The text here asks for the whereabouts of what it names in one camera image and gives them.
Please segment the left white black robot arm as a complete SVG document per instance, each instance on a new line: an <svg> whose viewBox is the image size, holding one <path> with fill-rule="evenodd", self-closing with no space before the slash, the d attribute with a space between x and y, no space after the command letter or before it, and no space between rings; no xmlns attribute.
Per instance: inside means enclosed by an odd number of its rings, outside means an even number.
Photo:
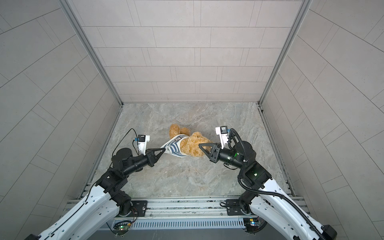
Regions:
<svg viewBox="0 0 384 240"><path fill-rule="evenodd" d="M112 167L95 182L89 193L68 213L39 235L28 240L86 240L118 214L131 211L131 197L122 191L129 175L153 167L166 150L148 149L134 157L132 150L122 148L112 157Z"/></svg>

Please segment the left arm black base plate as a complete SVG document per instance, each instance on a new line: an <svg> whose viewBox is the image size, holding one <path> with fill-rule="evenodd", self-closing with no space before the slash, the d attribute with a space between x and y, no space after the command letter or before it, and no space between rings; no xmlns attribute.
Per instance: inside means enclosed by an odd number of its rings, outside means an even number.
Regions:
<svg viewBox="0 0 384 240"><path fill-rule="evenodd" d="M118 216L126 217L144 217L147 210L148 201L130 201L120 206Z"/></svg>

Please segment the blue white striped knit sweater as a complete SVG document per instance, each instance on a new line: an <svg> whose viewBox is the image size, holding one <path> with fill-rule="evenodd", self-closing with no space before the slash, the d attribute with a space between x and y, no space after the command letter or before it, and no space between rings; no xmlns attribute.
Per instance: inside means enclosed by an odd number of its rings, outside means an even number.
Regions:
<svg viewBox="0 0 384 240"><path fill-rule="evenodd" d="M165 143L162 148L164 148L166 151L165 153L170 154L172 156L178 157L178 158L184 158L188 155L184 154L181 150L181 142L184 139L188 139L189 136L184 134L179 134L170 139L167 143Z"/></svg>

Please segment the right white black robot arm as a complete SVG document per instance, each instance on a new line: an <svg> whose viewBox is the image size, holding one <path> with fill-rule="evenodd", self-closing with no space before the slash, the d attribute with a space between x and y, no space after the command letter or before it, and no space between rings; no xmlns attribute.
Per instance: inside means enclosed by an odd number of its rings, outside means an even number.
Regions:
<svg viewBox="0 0 384 240"><path fill-rule="evenodd" d="M261 217L288 240L334 240L337 231L322 225L279 186L272 175L256 161L250 143L241 141L234 147L222 148L219 143L200 144L199 148L217 163L222 161L240 170L238 182L245 192L243 207Z"/></svg>

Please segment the brown teddy bear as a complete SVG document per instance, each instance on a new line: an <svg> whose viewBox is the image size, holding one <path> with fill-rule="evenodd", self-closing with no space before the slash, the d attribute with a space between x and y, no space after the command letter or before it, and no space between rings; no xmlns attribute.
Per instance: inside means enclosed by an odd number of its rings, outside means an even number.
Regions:
<svg viewBox="0 0 384 240"><path fill-rule="evenodd" d="M212 141L204 137L200 132L194 132L191 134L188 128L181 128L177 124L172 124L170 126L169 135L171 139L181 136L181 153L191 157L203 157L204 153L199 148L199 144L212 143Z"/></svg>

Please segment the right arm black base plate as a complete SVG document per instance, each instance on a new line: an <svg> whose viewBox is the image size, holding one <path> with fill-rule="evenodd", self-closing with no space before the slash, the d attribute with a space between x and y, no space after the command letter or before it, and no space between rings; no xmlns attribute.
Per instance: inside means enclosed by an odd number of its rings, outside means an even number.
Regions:
<svg viewBox="0 0 384 240"><path fill-rule="evenodd" d="M251 211L243 210L238 199L227 199L224 201L224 208L227 210L228 216L250 216Z"/></svg>

